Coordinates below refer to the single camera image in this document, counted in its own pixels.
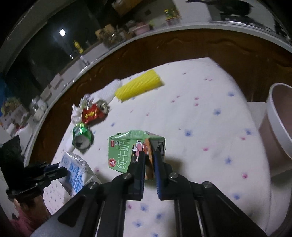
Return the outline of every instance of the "metal screw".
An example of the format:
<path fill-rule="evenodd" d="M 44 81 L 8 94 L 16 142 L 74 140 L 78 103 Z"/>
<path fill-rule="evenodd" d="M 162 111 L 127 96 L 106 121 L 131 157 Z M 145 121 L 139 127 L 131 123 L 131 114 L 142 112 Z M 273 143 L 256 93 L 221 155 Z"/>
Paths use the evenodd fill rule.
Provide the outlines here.
<path fill-rule="evenodd" d="M 132 175 L 130 173 L 123 174 L 123 178 L 126 180 L 130 179 L 131 177 L 132 177 Z"/>
<path fill-rule="evenodd" d="M 89 187 L 90 189 L 94 189 L 98 186 L 98 183 L 97 182 L 90 182 L 87 187 Z"/>
<path fill-rule="evenodd" d="M 210 187 L 212 187 L 212 183 L 209 182 L 209 181 L 205 181 L 205 182 L 203 182 L 202 184 L 203 184 L 203 186 L 204 186 L 205 188 L 210 188 Z"/>
<path fill-rule="evenodd" d="M 178 177 L 178 174 L 172 172 L 172 173 L 169 174 L 169 177 L 170 177 L 171 179 L 176 179 L 176 178 Z"/>

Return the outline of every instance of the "yellow sponge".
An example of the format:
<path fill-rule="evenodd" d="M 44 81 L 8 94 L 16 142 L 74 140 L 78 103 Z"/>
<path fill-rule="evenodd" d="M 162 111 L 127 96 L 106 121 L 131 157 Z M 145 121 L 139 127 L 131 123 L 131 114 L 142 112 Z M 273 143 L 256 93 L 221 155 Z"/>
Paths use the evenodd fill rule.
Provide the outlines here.
<path fill-rule="evenodd" d="M 121 101 L 125 101 L 162 85 L 163 82 L 160 77 L 156 74 L 154 69 L 151 69 L 126 85 L 118 88 L 115 95 Z"/>

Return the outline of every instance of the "ceiling light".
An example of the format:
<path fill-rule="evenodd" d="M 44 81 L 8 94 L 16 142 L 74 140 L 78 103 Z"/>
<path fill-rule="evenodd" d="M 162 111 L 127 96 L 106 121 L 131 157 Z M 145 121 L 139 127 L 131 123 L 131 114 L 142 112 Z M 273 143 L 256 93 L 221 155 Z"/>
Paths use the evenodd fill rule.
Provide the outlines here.
<path fill-rule="evenodd" d="M 66 34 L 66 32 L 64 31 L 64 29 L 61 29 L 61 30 L 60 30 L 60 35 L 61 35 L 61 36 L 64 36 L 65 34 Z"/>

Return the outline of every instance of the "yellow bottle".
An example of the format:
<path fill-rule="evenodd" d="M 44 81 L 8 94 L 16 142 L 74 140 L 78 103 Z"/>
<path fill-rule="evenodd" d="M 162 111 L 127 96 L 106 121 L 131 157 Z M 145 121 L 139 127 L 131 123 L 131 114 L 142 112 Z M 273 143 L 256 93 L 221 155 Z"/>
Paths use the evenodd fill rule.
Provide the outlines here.
<path fill-rule="evenodd" d="M 74 40 L 73 42 L 74 42 L 74 46 L 75 46 L 75 48 L 78 49 L 79 53 L 80 53 L 80 54 L 83 53 L 84 50 L 83 50 L 83 48 L 81 47 L 81 45 L 80 45 L 76 40 Z"/>

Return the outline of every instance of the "crushed red can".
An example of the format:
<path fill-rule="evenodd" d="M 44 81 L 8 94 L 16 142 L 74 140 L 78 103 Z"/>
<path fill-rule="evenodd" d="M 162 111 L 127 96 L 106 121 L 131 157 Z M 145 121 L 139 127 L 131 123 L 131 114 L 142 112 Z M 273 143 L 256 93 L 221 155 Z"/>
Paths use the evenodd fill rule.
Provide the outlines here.
<path fill-rule="evenodd" d="M 106 114 L 108 114 L 109 107 L 107 103 L 103 100 L 99 100 L 97 103 L 93 104 L 88 109 L 83 109 L 81 121 L 85 124 L 97 119 L 103 118 Z"/>

